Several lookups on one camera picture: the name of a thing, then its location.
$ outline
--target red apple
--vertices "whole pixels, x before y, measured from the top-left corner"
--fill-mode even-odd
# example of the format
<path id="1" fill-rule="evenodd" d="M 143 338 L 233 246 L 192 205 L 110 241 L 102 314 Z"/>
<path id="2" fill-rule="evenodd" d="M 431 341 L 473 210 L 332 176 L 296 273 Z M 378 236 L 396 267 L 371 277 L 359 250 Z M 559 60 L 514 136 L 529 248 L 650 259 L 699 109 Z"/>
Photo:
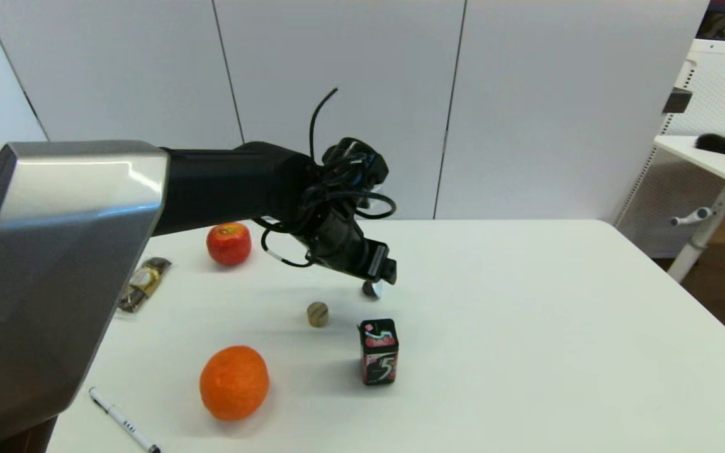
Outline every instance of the red apple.
<path id="1" fill-rule="evenodd" d="M 206 238 L 206 247 L 213 260 L 233 266 L 250 255 L 250 230 L 241 223 L 224 223 L 213 227 Z"/>

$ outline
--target number 5 logo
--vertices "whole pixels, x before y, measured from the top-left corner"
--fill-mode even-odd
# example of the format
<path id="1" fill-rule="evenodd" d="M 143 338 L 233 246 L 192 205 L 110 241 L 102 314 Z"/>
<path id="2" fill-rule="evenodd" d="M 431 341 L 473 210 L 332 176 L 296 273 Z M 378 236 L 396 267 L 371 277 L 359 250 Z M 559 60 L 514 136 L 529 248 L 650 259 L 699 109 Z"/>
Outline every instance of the number 5 logo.
<path id="1" fill-rule="evenodd" d="M 379 366 L 385 371 L 382 373 L 382 376 L 377 379 L 377 381 L 384 381 L 388 376 L 390 376 L 391 372 L 393 372 L 393 359 L 393 356 L 379 359 Z"/>

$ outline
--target white pen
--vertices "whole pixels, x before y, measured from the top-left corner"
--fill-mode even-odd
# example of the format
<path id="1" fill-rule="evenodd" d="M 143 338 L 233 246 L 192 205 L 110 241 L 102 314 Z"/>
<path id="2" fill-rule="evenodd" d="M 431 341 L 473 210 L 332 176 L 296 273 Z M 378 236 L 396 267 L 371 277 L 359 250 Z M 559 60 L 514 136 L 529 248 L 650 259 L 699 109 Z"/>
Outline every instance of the white pen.
<path id="1" fill-rule="evenodd" d="M 97 389 L 94 387 L 89 389 L 89 396 L 91 396 L 91 399 L 94 400 L 98 406 L 102 407 L 103 410 L 106 411 L 107 415 L 110 415 L 110 418 L 116 420 L 121 427 L 125 428 L 127 433 L 129 433 L 133 440 L 136 441 L 136 444 L 141 445 L 142 448 L 149 453 L 161 453 L 161 449 L 158 448 L 157 445 L 153 444 L 153 442 L 147 440 L 142 433 L 138 432 L 130 420 L 119 412 L 115 405 L 110 404 L 106 399 L 104 399 L 103 395 L 101 395 Z"/>

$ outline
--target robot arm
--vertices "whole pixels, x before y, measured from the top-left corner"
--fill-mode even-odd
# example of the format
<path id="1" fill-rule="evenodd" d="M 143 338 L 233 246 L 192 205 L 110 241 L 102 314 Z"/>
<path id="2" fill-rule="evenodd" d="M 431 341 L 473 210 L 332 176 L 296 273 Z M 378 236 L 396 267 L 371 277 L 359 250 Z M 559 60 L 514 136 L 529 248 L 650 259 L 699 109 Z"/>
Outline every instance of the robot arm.
<path id="1" fill-rule="evenodd" d="M 385 159 L 362 141 L 343 138 L 326 152 L 323 165 L 263 142 L 231 152 L 166 151 L 167 198 L 154 235 L 253 218 L 268 232 L 289 233 L 305 244 L 306 265 L 395 284 L 396 263 L 388 258 L 388 245 L 365 238 L 354 221 L 355 214 L 382 216 L 366 215 L 357 207 L 366 197 L 385 198 L 370 191 L 388 175 Z M 385 199 L 390 215 L 395 204 Z M 264 240 L 262 247 L 267 250 Z"/>
<path id="2" fill-rule="evenodd" d="M 322 165 L 269 143 L 227 152 L 132 141 L 9 143 L 0 152 L 0 441 L 65 409 L 151 235 L 253 218 L 318 264 L 395 283 L 354 215 L 388 167 L 345 138 Z M 279 223 L 261 219 L 270 216 Z"/>

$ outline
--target white table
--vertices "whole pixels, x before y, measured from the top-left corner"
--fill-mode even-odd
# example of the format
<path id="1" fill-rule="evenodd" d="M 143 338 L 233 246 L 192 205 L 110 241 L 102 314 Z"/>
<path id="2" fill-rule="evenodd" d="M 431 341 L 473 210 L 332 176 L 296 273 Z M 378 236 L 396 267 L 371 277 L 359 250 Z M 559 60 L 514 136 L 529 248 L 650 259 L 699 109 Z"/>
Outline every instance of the white table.
<path id="1" fill-rule="evenodd" d="M 696 137 L 681 137 L 681 135 L 658 135 L 653 143 L 659 149 L 664 149 L 696 164 L 725 180 L 725 155 L 696 149 L 695 139 Z M 678 282 L 684 280 L 687 273 L 690 272 L 695 262 L 707 249 L 710 238 L 725 219 L 725 186 L 717 195 L 712 210 L 714 215 L 703 221 L 668 269 L 668 274 Z"/>
<path id="2" fill-rule="evenodd" d="M 725 328 L 600 221 L 368 221 L 399 261 L 380 301 L 259 247 L 221 270 L 205 230 L 153 238 L 174 267 L 136 318 L 115 318 L 53 453 L 138 453 L 91 386 L 171 452 L 725 451 Z M 259 229 L 252 229 L 254 240 Z M 271 246 L 303 249 L 271 235 Z M 308 326 L 324 301 L 330 323 Z M 356 324 L 393 318 L 398 378 L 363 386 Z M 201 404 L 209 357 L 248 344 L 271 390 L 243 422 Z"/>

